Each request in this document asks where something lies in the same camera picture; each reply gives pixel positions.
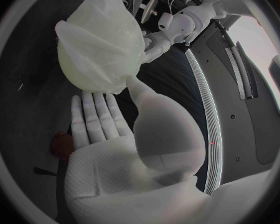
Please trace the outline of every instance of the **red object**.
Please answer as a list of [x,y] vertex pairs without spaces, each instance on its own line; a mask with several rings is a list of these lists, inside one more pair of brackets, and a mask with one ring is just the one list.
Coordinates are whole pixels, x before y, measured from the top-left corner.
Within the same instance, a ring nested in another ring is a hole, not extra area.
[[55,134],[51,141],[50,152],[56,158],[68,162],[70,155],[75,151],[73,137],[64,132]]

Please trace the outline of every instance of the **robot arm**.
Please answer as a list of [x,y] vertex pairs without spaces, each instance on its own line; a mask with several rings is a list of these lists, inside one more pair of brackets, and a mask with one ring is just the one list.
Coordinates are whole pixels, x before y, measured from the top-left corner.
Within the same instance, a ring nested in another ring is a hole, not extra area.
[[228,14],[253,17],[242,0],[203,0],[201,5],[188,6],[175,15],[163,13],[158,22],[160,31],[146,36],[153,42],[145,51],[147,57],[143,63],[155,60],[174,43],[189,45],[211,19],[225,18]]

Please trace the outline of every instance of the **led light strip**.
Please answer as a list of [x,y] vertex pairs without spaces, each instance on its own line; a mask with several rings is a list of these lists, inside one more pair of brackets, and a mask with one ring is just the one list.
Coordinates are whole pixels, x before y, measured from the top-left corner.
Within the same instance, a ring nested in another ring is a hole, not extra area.
[[213,192],[220,186],[222,173],[222,136],[220,122],[212,93],[197,60],[190,49],[188,49],[185,54],[192,67],[198,84],[206,116],[209,154],[204,192],[208,195],[212,195]]

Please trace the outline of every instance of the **plastic bag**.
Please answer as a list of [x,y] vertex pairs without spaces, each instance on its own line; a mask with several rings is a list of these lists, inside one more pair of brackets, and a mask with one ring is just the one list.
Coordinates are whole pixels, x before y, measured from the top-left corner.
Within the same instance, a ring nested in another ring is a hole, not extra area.
[[145,57],[141,29],[122,0],[85,0],[55,30],[61,69],[82,90],[119,94]]

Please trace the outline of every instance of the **white plastic bag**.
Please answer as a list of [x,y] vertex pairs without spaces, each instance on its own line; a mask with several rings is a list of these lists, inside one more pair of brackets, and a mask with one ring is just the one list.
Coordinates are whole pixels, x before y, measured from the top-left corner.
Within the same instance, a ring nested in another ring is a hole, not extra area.
[[141,29],[122,0],[85,0],[55,29],[61,69],[82,90],[119,94],[145,57]]

